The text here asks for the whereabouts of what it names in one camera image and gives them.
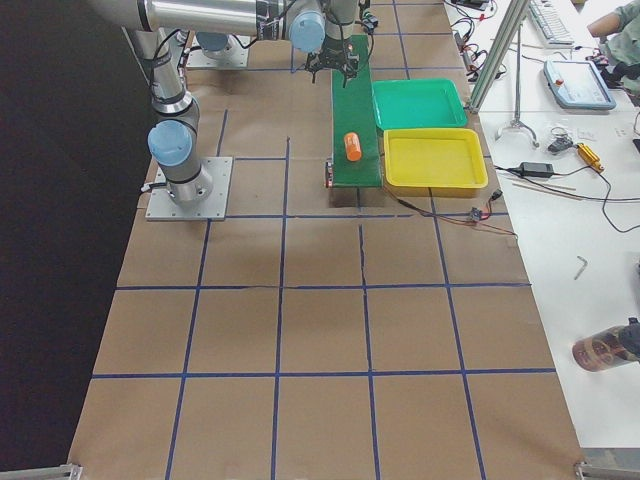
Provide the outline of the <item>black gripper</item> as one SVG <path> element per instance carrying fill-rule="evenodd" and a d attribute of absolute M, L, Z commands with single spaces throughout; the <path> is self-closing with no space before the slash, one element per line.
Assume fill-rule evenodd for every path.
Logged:
<path fill-rule="evenodd" d="M 306 58 L 304 70 L 312 76 L 312 82 L 316 82 L 316 74 L 321 68 L 342 68 L 343 83 L 346 87 L 351 79 L 355 79 L 359 71 L 359 55 L 351 49 L 349 39 L 334 39 L 326 36 L 319 55 L 309 53 Z"/>

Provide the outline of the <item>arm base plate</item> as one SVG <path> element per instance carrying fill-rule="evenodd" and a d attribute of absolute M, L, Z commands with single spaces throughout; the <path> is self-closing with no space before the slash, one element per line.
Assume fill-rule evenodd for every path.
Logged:
<path fill-rule="evenodd" d="M 240 70 L 248 65 L 248 50 L 241 44 L 249 37 L 197 32 L 189 48 L 186 66 L 195 70 Z"/>
<path fill-rule="evenodd" d="M 171 183 L 157 168 L 147 204 L 149 221 L 224 221 L 233 170 L 233 157 L 201 157 L 199 175 L 185 184 Z"/>

